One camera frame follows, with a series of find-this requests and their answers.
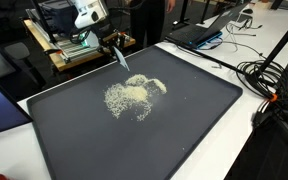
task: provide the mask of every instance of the white table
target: white table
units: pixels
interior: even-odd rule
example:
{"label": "white table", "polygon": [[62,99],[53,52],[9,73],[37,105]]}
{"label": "white table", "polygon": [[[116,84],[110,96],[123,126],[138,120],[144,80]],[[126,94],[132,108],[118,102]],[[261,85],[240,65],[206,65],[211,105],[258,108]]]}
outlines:
{"label": "white table", "polygon": [[[258,30],[247,30],[245,33],[255,33],[256,37],[236,36],[238,43],[247,44],[267,56],[280,38],[288,30],[288,11],[269,11],[254,9],[253,26],[262,24]],[[206,21],[209,25],[214,18]],[[220,180],[225,177],[250,133],[251,119],[263,99],[246,89],[236,78],[233,71],[222,68],[212,68],[217,64],[195,57],[179,50],[170,43],[159,43],[158,47],[221,77],[243,88],[243,95],[225,113],[218,123],[207,134],[188,160],[174,175],[173,179],[207,179]],[[246,60],[258,60],[259,57],[250,49],[223,44],[212,51],[204,53],[237,65]],[[285,67],[288,63],[288,44],[279,53],[276,62]],[[27,111],[26,101],[19,102]],[[16,179],[47,180],[50,179],[43,155],[41,153],[32,124],[0,133],[0,173]]]}

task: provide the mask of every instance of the scattered rice grains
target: scattered rice grains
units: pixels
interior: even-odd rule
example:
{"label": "scattered rice grains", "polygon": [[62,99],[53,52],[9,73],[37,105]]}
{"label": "scattered rice grains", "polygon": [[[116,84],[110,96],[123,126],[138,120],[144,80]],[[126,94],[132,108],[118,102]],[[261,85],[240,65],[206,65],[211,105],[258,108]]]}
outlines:
{"label": "scattered rice grains", "polygon": [[137,115],[137,121],[144,121],[151,112],[153,106],[149,97],[155,94],[165,94],[165,85],[158,79],[147,79],[144,75],[137,74],[125,81],[125,85],[120,83],[112,85],[105,92],[105,100],[108,110],[115,118],[119,118],[123,111],[132,107],[142,107],[143,113]]}

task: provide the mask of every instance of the black mat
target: black mat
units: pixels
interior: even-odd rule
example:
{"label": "black mat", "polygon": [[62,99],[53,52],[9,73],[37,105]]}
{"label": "black mat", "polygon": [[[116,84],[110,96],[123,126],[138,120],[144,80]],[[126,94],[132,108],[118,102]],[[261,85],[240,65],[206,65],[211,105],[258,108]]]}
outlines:
{"label": "black mat", "polygon": [[[175,173],[242,89],[158,47],[83,76],[28,101],[53,179],[165,179]],[[104,91],[134,74],[158,78],[167,93],[136,121],[115,119]]]}

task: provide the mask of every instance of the person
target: person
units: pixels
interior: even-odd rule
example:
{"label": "person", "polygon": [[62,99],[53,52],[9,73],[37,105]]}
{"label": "person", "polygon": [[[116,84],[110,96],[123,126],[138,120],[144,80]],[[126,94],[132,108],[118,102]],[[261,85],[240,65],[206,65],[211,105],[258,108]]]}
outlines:
{"label": "person", "polygon": [[[175,0],[166,1],[166,13],[170,13],[175,7]],[[136,40],[134,51],[143,49],[145,33],[147,46],[158,43],[164,25],[165,0],[132,0],[130,7],[134,8],[131,10],[131,36]]]}

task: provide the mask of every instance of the dark floor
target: dark floor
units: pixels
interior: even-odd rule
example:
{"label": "dark floor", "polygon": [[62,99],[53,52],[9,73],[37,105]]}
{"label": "dark floor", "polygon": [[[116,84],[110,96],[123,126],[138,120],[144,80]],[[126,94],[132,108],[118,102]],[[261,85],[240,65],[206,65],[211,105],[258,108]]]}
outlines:
{"label": "dark floor", "polygon": [[[179,20],[183,1],[176,1],[176,8],[170,14],[166,15],[163,36],[169,33],[172,29],[172,23],[175,20]],[[108,6],[116,6],[116,1],[108,0]],[[193,3],[187,8],[186,17],[190,18],[191,23],[197,23],[202,16],[204,4]],[[209,7],[206,18],[212,16],[214,6]],[[129,16],[121,12],[111,12],[111,20],[115,27],[119,30],[127,29],[129,24]],[[38,71],[47,81],[44,89],[53,87],[61,82],[67,80],[65,74],[60,76],[54,76],[51,71],[51,64],[49,59],[44,56],[42,49],[39,45],[28,38],[24,29],[18,26],[8,27],[3,26],[1,30],[0,25],[0,44],[6,46],[16,42],[23,42],[29,48],[31,56],[30,61],[37,67]],[[78,69],[73,72],[74,75],[88,72],[104,65],[108,61],[100,59],[83,65],[82,70]],[[23,62],[17,62],[25,70]],[[27,92],[17,92],[14,95],[16,99],[23,99],[26,96],[32,94],[30,88],[26,88]],[[274,121],[267,123],[267,126],[259,128],[254,131],[253,136],[250,137],[248,143],[245,144],[239,157],[237,158],[232,169],[228,173],[226,179],[281,179],[288,180],[288,136],[285,135],[283,130],[277,126]]]}

